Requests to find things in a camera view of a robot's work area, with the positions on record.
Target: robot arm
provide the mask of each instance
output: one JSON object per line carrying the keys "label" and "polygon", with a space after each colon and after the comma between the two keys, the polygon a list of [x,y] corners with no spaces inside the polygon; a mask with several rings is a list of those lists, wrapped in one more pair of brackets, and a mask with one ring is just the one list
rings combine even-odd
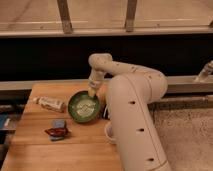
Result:
{"label": "robot arm", "polygon": [[170,171],[147,107],[165,94],[165,76],[151,68],[114,62],[110,54],[91,55],[89,63],[91,96],[106,73],[116,75],[109,82],[106,101],[124,170]]}

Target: wooden table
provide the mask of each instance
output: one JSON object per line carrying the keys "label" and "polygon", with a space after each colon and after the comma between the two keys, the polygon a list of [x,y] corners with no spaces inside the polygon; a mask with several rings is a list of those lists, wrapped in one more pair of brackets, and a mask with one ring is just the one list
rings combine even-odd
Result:
{"label": "wooden table", "polygon": [[[38,96],[59,98],[68,103],[70,97],[86,90],[87,83],[36,84],[18,124],[4,161],[3,171],[119,171],[121,163],[116,146],[104,135],[106,120],[78,124],[68,114],[57,113],[34,104]],[[104,104],[106,86],[98,96]],[[54,119],[65,119],[71,137],[52,142],[44,132]]]}

